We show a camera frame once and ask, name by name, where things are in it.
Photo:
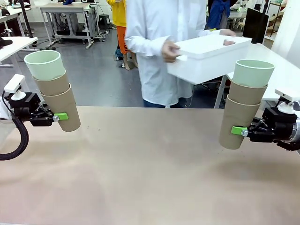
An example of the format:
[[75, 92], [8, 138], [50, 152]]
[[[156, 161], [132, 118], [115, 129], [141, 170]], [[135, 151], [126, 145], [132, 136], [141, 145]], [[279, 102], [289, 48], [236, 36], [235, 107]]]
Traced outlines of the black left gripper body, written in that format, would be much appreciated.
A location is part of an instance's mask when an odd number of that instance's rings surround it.
[[10, 99], [10, 107], [13, 113], [22, 121], [29, 121], [33, 127], [49, 127], [50, 124], [42, 121], [45, 112], [38, 110], [40, 100], [37, 93], [26, 92], [25, 97], [21, 100]]

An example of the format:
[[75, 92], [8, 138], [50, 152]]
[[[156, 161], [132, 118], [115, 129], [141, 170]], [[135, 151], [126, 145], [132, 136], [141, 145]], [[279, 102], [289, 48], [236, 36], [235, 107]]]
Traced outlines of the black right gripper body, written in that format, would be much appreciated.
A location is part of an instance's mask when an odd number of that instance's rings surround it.
[[267, 132], [261, 142], [274, 143], [277, 141], [294, 143], [296, 137], [296, 114], [287, 114], [276, 107], [265, 108], [262, 120], [266, 124]]

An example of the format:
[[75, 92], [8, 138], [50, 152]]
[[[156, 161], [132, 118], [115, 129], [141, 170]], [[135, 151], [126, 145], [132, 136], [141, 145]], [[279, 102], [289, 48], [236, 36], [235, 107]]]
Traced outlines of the person right hand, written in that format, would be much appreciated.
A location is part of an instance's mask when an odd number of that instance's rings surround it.
[[180, 47], [176, 45], [173, 41], [166, 40], [163, 44], [161, 53], [164, 61], [166, 63], [173, 63], [176, 58], [180, 56]]

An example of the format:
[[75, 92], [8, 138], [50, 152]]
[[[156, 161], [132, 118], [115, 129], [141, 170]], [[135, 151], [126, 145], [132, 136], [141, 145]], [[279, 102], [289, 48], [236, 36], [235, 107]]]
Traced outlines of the person left hand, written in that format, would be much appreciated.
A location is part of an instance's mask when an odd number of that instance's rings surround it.
[[226, 36], [223, 42], [224, 46], [235, 44], [234, 38], [236, 37], [236, 33], [234, 31], [230, 29], [221, 29], [219, 34], [222, 36]]

